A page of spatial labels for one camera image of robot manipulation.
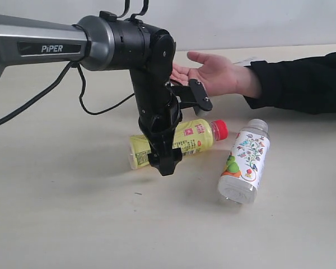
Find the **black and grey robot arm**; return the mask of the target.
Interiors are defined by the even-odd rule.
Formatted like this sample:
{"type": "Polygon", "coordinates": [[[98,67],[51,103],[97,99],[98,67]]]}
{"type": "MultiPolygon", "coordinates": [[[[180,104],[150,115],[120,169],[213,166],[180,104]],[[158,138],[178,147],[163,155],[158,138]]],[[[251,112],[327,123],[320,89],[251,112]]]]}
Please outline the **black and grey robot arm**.
{"type": "Polygon", "coordinates": [[[168,85],[175,51],[167,30],[110,12],[74,25],[0,15],[0,77],[8,66],[51,62],[78,70],[129,71],[139,127],[151,147],[148,160],[163,176],[173,174],[182,159],[172,145],[180,105],[168,85]]]}

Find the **person's open hand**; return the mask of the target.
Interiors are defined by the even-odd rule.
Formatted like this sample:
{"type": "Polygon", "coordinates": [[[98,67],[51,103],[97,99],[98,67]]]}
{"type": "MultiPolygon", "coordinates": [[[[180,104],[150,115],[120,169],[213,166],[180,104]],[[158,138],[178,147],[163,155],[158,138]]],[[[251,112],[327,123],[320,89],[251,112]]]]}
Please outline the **person's open hand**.
{"type": "Polygon", "coordinates": [[[190,68],[175,63],[172,80],[184,85],[191,79],[199,80],[209,96],[239,94],[253,99],[261,96],[261,84],[251,69],[235,65],[221,55],[190,51],[186,56],[201,66],[190,68]]]}

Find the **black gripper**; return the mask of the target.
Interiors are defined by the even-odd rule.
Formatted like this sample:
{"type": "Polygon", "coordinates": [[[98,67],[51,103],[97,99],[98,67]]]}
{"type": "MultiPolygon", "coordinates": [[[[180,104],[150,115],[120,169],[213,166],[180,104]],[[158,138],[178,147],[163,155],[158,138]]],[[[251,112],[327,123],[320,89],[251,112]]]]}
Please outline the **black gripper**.
{"type": "Polygon", "coordinates": [[[162,176],[172,175],[183,159],[181,148],[173,148],[175,129],[182,119],[179,102],[172,93],[138,93],[139,127],[148,139],[149,164],[162,176]]]}

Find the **black sleeved forearm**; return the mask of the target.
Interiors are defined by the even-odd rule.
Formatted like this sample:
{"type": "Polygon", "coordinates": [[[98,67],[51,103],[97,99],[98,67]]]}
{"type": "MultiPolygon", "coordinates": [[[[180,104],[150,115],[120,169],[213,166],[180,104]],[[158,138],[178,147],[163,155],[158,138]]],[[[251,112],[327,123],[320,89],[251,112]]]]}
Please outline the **black sleeved forearm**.
{"type": "Polygon", "coordinates": [[[336,113],[336,52],[293,61],[255,61],[248,69],[256,83],[243,96],[252,109],[336,113]]]}

